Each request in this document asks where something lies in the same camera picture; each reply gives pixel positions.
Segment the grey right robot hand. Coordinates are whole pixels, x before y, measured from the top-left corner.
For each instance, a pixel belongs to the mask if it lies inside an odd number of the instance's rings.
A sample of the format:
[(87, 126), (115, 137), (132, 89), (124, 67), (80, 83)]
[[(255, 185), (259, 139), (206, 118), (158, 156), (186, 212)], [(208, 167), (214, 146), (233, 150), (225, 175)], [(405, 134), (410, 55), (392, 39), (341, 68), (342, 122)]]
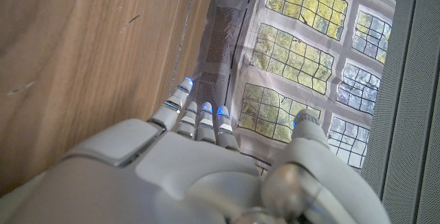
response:
[(187, 100), (185, 78), (146, 121), (119, 122), (1, 198), (2, 223), (388, 223), (365, 180), (330, 150), (316, 114), (265, 175), (228, 109)]

